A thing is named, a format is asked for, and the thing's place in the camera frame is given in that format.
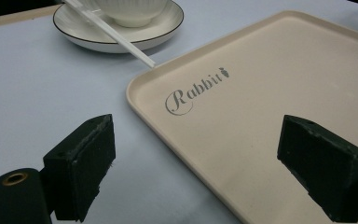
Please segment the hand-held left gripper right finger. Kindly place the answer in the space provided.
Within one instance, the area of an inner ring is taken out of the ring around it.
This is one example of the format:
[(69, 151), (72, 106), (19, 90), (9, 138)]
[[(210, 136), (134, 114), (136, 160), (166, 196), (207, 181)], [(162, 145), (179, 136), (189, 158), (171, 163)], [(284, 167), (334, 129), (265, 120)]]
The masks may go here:
[(311, 120), (286, 115), (277, 158), (331, 221), (358, 221), (357, 146)]

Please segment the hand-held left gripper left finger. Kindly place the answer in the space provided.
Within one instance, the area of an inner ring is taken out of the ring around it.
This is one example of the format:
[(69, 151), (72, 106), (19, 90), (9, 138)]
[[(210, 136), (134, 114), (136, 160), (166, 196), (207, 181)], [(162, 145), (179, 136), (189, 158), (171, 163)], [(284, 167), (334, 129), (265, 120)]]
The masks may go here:
[(58, 220), (82, 222), (115, 157), (112, 116), (83, 122), (43, 158), (48, 210)]

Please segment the beige plastic tray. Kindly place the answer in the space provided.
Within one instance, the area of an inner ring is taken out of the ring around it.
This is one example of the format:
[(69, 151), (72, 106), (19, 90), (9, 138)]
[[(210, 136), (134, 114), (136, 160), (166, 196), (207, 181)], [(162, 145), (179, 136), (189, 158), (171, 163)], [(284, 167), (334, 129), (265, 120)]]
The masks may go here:
[(241, 221), (332, 224), (277, 149), (287, 115), (358, 146), (358, 32), (284, 11), (138, 76), (127, 99)]

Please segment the white chopstick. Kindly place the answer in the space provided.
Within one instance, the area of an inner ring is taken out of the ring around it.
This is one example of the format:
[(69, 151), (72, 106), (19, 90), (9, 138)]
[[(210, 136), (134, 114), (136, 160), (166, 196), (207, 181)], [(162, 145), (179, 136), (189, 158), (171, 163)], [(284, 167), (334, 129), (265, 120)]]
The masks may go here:
[(85, 21), (101, 29), (109, 37), (115, 40), (121, 47), (126, 49), (137, 59), (141, 60), (149, 68), (154, 68), (156, 66), (156, 63), (152, 59), (150, 59), (146, 54), (135, 47), (129, 40), (127, 40), (114, 28), (99, 18), (96, 14), (94, 14), (90, 9), (85, 7), (81, 2), (78, 0), (64, 0), (64, 3), (73, 9), (77, 14), (79, 14)]

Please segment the white plate with dark rim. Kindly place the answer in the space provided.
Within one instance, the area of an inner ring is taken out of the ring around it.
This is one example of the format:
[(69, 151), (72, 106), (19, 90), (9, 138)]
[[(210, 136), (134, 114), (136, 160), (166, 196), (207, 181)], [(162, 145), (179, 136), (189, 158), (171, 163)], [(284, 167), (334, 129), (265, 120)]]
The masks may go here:
[[(152, 49), (168, 41), (185, 18), (182, 8), (173, 0), (169, 0), (163, 11), (146, 26), (129, 28), (118, 25), (112, 18), (103, 14), (91, 0), (85, 0), (85, 5), (140, 50)], [(105, 53), (128, 52), (101, 29), (91, 22), (85, 21), (66, 4), (62, 4), (55, 11), (53, 23), (68, 40), (80, 47)]]

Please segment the white ribbed bowl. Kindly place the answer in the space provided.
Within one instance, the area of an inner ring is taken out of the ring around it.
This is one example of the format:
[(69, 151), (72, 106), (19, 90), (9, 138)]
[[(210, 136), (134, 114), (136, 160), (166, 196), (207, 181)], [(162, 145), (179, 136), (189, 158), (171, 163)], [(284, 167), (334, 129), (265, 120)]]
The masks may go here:
[(168, 0), (80, 0), (87, 9), (122, 27), (146, 26), (166, 7)]

